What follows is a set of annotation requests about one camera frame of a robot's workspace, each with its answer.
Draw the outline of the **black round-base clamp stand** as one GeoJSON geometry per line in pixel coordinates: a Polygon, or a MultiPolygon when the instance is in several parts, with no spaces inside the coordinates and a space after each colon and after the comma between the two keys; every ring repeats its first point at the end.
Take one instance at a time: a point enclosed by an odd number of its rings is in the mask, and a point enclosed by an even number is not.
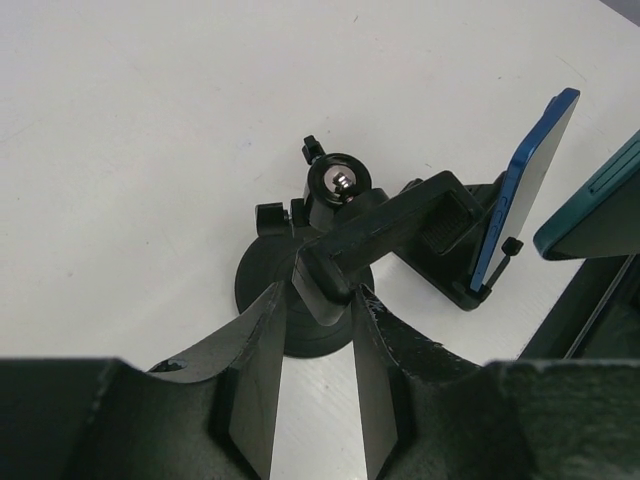
{"type": "Polygon", "coordinates": [[[271,284],[285,284],[284,353],[329,355],[352,339],[349,304],[373,283],[371,264],[414,240],[443,255],[475,227],[483,208],[449,171],[390,197],[367,167],[345,153],[303,141],[309,166],[304,194],[255,210],[257,237],[242,256],[234,293],[245,311],[271,284]]]}

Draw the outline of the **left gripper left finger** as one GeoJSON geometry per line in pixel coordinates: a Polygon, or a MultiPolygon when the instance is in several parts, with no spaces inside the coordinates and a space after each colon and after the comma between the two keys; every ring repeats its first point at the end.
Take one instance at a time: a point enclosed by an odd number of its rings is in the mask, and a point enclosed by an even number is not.
{"type": "Polygon", "coordinates": [[[1,363],[5,479],[266,479],[286,288],[139,370],[116,358],[1,363]]]}

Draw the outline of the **blue phone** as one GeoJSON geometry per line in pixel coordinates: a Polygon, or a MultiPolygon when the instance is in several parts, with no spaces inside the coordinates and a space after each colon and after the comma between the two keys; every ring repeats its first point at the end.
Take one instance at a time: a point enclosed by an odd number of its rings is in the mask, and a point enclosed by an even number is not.
{"type": "Polygon", "coordinates": [[[469,288],[478,292],[506,256],[503,245],[520,235],[580,98],[566,88],[554,96],[514,151],[499,189],[469,288]]]}

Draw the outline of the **black folding phone stand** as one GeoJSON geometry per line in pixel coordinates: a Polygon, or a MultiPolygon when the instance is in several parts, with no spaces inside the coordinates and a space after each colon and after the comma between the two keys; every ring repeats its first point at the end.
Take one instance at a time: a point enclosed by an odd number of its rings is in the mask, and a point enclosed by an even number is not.
{"type": "Polygon", "coordinates": [[[464,311],[476,309],[492,292],[512,257],[523,243],[510,237],[498,250],[503,255],[496,271],[480,290],[470,288],[482,244],[489,232],[505,175],[491,184],[466,185],[463,192],[448,192],[435,200],[426,224],[394,253],[422,278],[464,311]]]}

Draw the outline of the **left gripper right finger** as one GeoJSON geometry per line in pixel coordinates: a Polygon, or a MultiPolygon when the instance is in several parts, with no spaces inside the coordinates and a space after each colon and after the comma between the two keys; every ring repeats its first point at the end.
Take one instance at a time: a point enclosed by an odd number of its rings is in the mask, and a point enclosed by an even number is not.
{"type": "Polygon", "coordinates": [[[635,360],[477,365],[396,317],[366,286],[353,346],[371,479],[635,479],[635,360]]]}

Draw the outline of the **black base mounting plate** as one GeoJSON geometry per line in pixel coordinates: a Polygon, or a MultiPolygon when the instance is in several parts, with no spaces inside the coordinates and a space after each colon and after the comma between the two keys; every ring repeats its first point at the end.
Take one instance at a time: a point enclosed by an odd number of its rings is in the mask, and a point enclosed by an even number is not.
{"type": "Polygon", "coordinates": [[[598,306],[607,303],[635,263],[634,255],[585,260],[519,358],[570,358],[571,347],[588,320],[598,306]]]}

